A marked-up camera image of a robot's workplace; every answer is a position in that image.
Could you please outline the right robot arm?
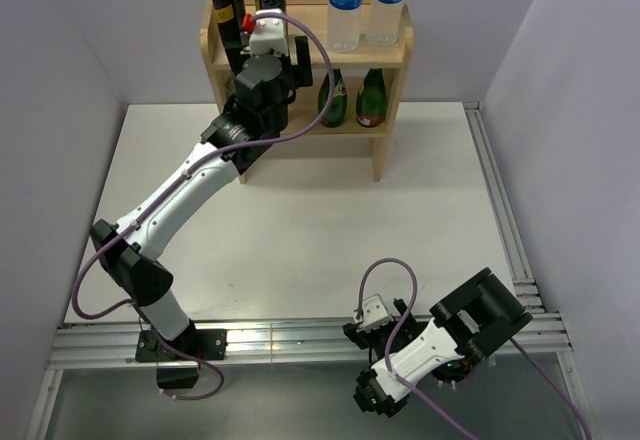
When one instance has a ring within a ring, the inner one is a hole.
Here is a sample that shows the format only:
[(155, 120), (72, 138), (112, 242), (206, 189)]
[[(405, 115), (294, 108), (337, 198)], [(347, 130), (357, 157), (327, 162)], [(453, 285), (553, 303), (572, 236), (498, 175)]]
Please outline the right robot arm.
[(418, 322), (410, 306), (396, 299), (392, 315), (378, 294), (358, 292), (345, 336), (376, 356), (356, 378), (354, 400), (363, 412), (394, 416), (410, 388), (431, 374), (457, 382), (532, 321), (532, 315), (489, 268), (484, 268), (437, 302), (431, 319)]

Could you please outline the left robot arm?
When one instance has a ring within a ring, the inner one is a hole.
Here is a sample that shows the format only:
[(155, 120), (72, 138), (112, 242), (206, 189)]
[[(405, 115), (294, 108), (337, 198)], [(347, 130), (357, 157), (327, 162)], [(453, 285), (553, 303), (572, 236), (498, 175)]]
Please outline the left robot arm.
[(173, 275), (159, 258), (182, 226), (219, 190), (244, 174), (272, 145), (289, 140), (288, 107), (313, 84), (309, 39), (253, 33), (235, 73), (235, 92), (181, 166), (145, 201), (114, 223), (90, 230), (93, 261), (124, 290), (172, 359), (199, 350), (194, 322), (172, 292)]

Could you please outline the green glass bottle yellow label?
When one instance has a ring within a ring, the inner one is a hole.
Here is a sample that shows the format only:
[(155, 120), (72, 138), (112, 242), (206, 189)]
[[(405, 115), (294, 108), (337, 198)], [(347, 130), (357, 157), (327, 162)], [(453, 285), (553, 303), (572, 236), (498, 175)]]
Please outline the green glass bottle yellow label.
[(382, 124), (387, 110), (387, 93), (382, 69), (370, 69), (356, 99), (356, 120), (365, 128)]

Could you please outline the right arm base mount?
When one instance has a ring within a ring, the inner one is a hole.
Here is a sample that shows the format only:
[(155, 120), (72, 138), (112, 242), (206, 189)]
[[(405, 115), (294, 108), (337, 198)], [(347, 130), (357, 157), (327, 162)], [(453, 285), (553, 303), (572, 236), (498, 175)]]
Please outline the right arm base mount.
[(467, 359), (452, 360), (434, 369), (431, 375), (437, 380), (439, 387), (449, 386), (451, 390), (455, 390), (468, 381), (478, 367), (479, 364), (473, 365)]

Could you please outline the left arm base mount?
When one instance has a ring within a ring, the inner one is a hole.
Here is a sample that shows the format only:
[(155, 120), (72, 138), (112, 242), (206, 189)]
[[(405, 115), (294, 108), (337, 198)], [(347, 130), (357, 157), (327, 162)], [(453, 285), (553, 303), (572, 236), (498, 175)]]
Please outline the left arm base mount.
[(154, 330), (143, 330), (138, 337), (134, 361), (156, 364), (156, 384), (165, 393), (181, 395), (194, 388), (206, 370), (218, 375), (217, 393), (225, 382), (215, 364), (225, 358), (225, 329), (191, 329), (173, 341), (161, 339)]

